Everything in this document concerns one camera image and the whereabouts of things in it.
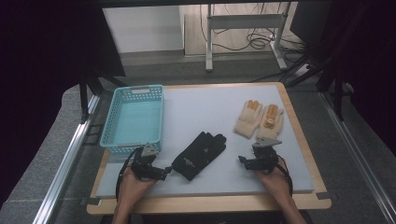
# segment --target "human arm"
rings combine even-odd
[[[279,160],[279,165],[286,167],[283,160]],[[268,193],[275,198],[288,224],[306,224],[297,209],[295,201],[290,196],[288,180],[278,168],[275,168],[268,175],[263,174],[261,171],[255,171],[255,175],[260,179]]]
[[[122,175],[119,198],[114,210],[112,224],[128,223],[128,218],[134,205],[156,182],[156,180],[140,181],[128,166]]]

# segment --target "gray floor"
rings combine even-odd
[[[122,62],[127,77],[120,77],[120,80],[130,85],[239,83],[250,82],[259,77],[268,77],[262,81],[277,81],[280,78],[270,76],[279,70],[273,55],[266,53],[218,55],[215,57],[214,71],[210,74],[205,72],[204,58],[186,58],[180,52],[125,54],[122,55]],[[317,79],[311,77],[296,87],[287,88],[305,137],[332,197],[330,209],[309,210],[308,213],[314,223],[388,223],[316,91]],[[117,88],[105,80],[103,85],[107,90]],[[362,154],[391,200],[395,201],[395,157],[364,122],[347,97],[343,101],[343,113],[345,125],[355,138]],[[78,87],[75,87],[64,94],[63,107],[45,142],[0,211],[0,223],[33,222],[73,138],[79,119],[79,91]],[[98,123],[103,122],[103,118],[96,120]],[[102,217],[87,214],[84,199],[90,197],[103,152],[104,150],[98,146],[86,145],[81,148],[50,223],[101,222]]]

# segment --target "wooden table edge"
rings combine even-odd
[[[317,193],[327,192],[312,152],[306,142],[300,122],[292,107],[285,86],[280,82],[262,83],[229,83],[164,86],[165,89],[179,88],[221,88],[240,86],[275,85],[282,103],[290,118],[292,129],[302,150],[309,173],[314,181],[315,189],[310,193],[295,193],[293,199],[299,209],[327,209],[332,206],[331,199],[319,199]],[[91,198],[96,198],[96,191],[106,168],[109,152],[106,150],[92,187]],[[116,199],[102,199],[99,204],[88,204],[87,212],[91,215],[112,215],[117,204]],[[278,206],[269,195],[229,195],[229,196],[189,196],[143,198],[135,207],[137,214],[168,214],[168,213],[209,213],[209,212],[244,212],[278,210]]]

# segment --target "blue basket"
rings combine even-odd
[[[147,143],[161,150],[162,126],[162,85],[117,88],[100,146],[111,153],[132,152]]]

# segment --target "black glove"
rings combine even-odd
[[[225,148],[225,138],[222,134],[215,137],[210,133],[201,132],[192,143],[182,151],[172,162],[177,172],[192,181],[210,162]]]

